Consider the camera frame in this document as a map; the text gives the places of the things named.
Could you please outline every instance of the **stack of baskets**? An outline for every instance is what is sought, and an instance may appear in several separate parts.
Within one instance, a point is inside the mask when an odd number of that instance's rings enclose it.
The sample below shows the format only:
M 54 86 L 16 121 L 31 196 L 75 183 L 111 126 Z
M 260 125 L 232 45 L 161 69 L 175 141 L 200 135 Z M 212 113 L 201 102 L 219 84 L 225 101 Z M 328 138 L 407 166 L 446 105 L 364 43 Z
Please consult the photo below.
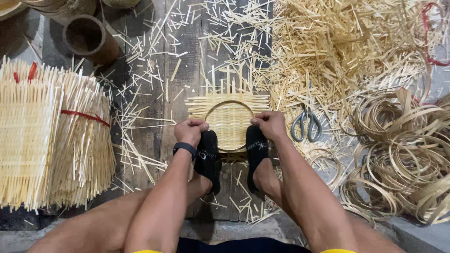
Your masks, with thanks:
M 66 24 L 80 14 L 93 15 L 96 0 L 21 0 L 30 8 L 40 11 L 44 16 Z

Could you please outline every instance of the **foot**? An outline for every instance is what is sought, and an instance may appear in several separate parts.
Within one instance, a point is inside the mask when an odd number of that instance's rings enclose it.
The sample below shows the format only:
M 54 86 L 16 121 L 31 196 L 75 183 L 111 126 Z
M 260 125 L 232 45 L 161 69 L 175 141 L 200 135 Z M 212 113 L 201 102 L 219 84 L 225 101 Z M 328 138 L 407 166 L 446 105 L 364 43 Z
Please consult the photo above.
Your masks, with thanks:
M 208 194 L 211 192 L 218 194 L 221 190 L 219 176 L 222 162 L 218 160 L 218 155 L 216 133 L 214 131 L 203 132 L 195 154 L 194 170 L 211 182 L 212 187 Z
M 248 189 L 255 193 L 259 191 L 254 181 L 254 172 L 264 158 L 269 158 L 269 146 L 267 139 L 262 134 L 258 126 L 249 126 L 247 128 L 247 139 L 245 141 L 245 148 L 248 155 Z

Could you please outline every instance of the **wristwatch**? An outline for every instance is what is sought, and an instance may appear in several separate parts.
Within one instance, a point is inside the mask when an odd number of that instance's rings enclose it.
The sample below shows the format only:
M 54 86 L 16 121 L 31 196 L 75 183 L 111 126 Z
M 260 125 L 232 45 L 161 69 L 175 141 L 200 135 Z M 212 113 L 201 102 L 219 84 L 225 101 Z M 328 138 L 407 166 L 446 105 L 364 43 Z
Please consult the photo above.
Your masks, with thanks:
M 179 143 L 175 144 L 175 146 L 173 147 L 173 155 L 175 155 L 175 153 L 178 149 L 185 149 L 185 150 L 189 151 L 192 154 L 192 161 L 194 161 L 196 150 L 191 144 L 185 143 L 185 142 L 179 142 Z

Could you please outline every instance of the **red strap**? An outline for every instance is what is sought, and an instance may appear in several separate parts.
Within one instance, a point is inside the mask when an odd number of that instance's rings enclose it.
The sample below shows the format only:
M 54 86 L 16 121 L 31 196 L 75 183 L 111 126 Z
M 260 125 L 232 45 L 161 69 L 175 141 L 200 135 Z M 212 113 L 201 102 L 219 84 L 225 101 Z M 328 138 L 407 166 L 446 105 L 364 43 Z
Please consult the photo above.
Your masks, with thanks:
M 13 73 L 13 76 L 14 76 L 14 80 L 16 80 L 16 83 L 19 83 L 19 75 L 17 74 L 17 72 L 14 72 Z
M 443 63 L 440 62 L 438 60 L 435 60 L 433 57 L 430 57 L 430 54 L 428 53 L 428 16 L 427 16 L 427 12 L 431 9 L 431 7 L 436 6 L 439 8 L 439 6 L 436 3 L 428 3 L 427 5 L 425 5 L 425 8 L 422 10 L 422 20 L 423 20 L 423 28 L 425 29 L 425 53 L 427 54 L 427 60 L 429 63 L 432 63 L 434 65 L 437 66 L 449 66 L 450 65 L 450 61 Z
M 36 69 L 37 69 L 37 64 L 35 62 L 33 62 L 33 64 L 31 64 L 31 69 L 30 69 L 30 72 L 28 74 L 28 81 L 33 80 L 34 75 L 36 74 Z
M 61 110 L 62 114 L 67 114 L 67 115 L 78 115 L 81 117 L 85 117 L 87 119 L 91 119 L 91 120 L 95 120 L 97 122 L 100 122 L 102 124 L 104 124 L 107 127 L 111 127 L 106 121 L 102 120 L 97 114 L 95 115 L 96 117 L 93 117 L 91 115 L 85 114 L 85 113 L 81 113 L 81 112 L 76 112 L 76 111 L 68 111 L 68 110 Z

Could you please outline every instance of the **forearm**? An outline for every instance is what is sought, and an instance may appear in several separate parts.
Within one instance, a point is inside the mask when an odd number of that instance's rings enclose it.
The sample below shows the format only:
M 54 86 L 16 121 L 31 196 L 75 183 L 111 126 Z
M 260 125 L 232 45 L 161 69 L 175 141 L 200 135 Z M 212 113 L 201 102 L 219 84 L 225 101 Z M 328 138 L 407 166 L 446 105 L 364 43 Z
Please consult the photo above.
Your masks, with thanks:
M 286 202 L 313 252 L 331 248 L 357 251 L 344 208 L 285 136 L 274 141 L 279 154 Z
M 191 154 L 179 149 L 166 172 L 148 194 L 131 225 L 125 252 L 151 249 L 175 252 L 187 205 Z

